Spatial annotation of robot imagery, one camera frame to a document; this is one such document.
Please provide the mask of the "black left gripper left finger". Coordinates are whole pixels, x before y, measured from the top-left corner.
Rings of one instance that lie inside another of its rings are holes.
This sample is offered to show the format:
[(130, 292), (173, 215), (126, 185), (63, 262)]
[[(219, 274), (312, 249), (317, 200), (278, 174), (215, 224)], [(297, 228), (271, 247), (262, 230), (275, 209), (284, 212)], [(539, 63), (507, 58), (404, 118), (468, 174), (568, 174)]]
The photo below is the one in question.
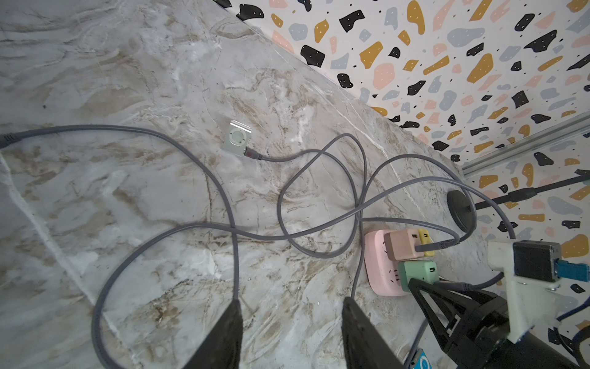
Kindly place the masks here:
[(243, 333), (241, 304), (233, 300), (183, 369), (238, 369)]

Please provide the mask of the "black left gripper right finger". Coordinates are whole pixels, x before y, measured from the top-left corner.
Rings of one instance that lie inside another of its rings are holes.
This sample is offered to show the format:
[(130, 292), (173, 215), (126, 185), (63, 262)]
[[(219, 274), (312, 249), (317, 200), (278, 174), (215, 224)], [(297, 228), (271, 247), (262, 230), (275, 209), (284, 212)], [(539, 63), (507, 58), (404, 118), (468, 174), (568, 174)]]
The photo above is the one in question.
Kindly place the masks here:
[(344, 358), (348, 369), (403, 368), (402, 362), (351, 297), (344, 298), (342, 319)]

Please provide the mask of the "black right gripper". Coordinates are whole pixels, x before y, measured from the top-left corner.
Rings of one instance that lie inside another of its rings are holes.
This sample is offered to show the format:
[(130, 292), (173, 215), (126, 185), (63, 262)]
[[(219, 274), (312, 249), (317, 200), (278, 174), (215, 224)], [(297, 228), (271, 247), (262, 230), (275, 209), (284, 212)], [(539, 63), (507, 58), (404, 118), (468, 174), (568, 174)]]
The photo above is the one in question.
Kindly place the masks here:
[(442, 351), (458, 368), (518, 368), (507, 302), (492, 292), (454, 292), (413, 279), (415, 298)]

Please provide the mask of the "blue mp3 player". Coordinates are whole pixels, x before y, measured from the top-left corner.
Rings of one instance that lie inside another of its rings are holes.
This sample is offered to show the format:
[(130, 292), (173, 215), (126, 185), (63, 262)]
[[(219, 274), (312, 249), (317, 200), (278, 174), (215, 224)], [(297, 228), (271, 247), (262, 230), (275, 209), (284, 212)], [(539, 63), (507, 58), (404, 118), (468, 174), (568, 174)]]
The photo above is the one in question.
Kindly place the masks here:
[(410, 359), (409, 369), (432, 369), (430, 360), (425, 354), (424, 350), (419, 348), (413, 357)]

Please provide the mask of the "green USB charger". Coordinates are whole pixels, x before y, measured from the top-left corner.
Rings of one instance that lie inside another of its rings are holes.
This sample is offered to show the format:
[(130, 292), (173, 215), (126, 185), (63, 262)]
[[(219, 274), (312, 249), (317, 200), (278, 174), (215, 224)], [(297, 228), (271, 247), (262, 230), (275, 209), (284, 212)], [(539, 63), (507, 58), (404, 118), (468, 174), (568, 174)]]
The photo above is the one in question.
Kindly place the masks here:
[(409, 282), (413, 279), (434, 284), (440, 280), (434, 261), (400, 261), (398, 263), (399, 281), (404, 292), (409, 292)]

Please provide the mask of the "yellow USB charger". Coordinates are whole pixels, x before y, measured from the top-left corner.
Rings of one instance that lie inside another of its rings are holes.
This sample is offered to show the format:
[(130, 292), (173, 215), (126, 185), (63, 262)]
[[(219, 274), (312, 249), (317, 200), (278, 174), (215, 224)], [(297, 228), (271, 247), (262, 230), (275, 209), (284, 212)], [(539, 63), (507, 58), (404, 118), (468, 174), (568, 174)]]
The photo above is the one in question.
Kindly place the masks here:
[[(433, 239), (430, 237), (430, 233), (428, 232), (427, 229), (419, 228), (418, 232), (419, 232), (419, 239), (420, 239), (421, 245), (433, 243)], [(434, 251), (423, 252), (424, 257), (433, 257), (434, 255), (435, 255)]]

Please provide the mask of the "pink USB charger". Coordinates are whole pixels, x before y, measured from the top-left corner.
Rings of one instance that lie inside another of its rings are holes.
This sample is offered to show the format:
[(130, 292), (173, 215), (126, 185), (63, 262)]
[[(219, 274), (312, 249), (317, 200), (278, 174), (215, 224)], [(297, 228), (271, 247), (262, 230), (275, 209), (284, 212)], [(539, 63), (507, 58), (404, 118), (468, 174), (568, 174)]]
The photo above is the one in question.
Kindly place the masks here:
[(391, 261), (404, 261), (422, 258), (423, 252), (416, 250), (422, 244), (417, 229), (389, 232), (384, 235), (385, 247)]

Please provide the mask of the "silver mp3 player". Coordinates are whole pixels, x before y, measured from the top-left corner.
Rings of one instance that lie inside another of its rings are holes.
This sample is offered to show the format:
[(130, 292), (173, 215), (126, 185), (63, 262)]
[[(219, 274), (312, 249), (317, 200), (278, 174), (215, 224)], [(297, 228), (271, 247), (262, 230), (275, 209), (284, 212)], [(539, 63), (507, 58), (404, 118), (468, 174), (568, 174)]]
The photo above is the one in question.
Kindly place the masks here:
[(252, 134), (252, 127), (231, 120), (222, 149), (234, 155), (244, 155)]

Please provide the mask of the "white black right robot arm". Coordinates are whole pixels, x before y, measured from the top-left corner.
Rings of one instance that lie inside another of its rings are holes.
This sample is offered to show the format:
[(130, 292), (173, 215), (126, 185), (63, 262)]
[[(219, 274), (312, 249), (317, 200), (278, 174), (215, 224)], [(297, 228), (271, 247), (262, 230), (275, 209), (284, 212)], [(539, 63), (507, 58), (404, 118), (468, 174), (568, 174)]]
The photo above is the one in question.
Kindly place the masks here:
[(507, 301), (492, 292), (452, 292), (418, 279), (408, 287), (442, 351), (458, 368), (588, 368), (527, 333), (508, 339)]

